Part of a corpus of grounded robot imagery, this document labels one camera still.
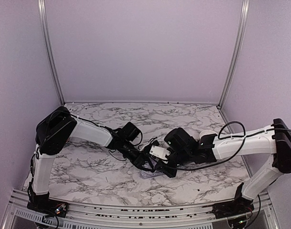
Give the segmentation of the lilac folding umbrella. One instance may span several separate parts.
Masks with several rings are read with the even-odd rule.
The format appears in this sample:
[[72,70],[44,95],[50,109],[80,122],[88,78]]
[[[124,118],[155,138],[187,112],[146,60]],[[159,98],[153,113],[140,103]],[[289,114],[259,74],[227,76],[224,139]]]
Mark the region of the lilac folding umbrella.
[[[156,162],[152,162],[152,166],[151,166],[149,162],[146,162],[144,167],[151,169],[151,168],[155,168],[156,164],[157,164]],[[143,179],[159,177],[159,176],[163,176],[163,175],[164,175],[164,173],[162,173],[161,171],[158,171],[158,170],[155,170],[154,172],[144,171],[144,170],[140,171],[140,177]]]

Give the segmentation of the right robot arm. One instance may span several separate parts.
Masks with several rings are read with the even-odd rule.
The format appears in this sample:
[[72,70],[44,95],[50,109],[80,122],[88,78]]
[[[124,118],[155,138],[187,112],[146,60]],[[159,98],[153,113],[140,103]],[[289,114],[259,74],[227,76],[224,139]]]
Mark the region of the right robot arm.
[[284,174],[291,173],[291,130],[280,118],[254,131],[224,135],[202,131],[195,140],[184,129],[169,132],[164,141],[168,148],[152,146],[150,155],[157,158],[156,168],[175,177],[186,162],[209,168],[223,164],[235,156],[268,154],[266,163],[246,182],[241,183],[232,201],[213,205],[216,219],[243,214],[254,209],[253,200],[260,192]]

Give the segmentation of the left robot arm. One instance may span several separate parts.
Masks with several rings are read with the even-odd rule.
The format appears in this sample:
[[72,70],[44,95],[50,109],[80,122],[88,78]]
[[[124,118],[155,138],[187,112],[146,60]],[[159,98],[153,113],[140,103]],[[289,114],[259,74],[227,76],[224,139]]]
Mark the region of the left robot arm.
[[49,181],[56,156],[70,141],[90,142],[110,151],[118,151],[136,168],[154,171],[149,157],[133,144],[138,136],[142,136],[142,132],[131,122],[112,129],[75,116],[64,106],[58,107],[36,127],[36,148],[30,160],[32,178],[27,189],[27,208],[51,216],[66,216],[68,204],[50,199]]

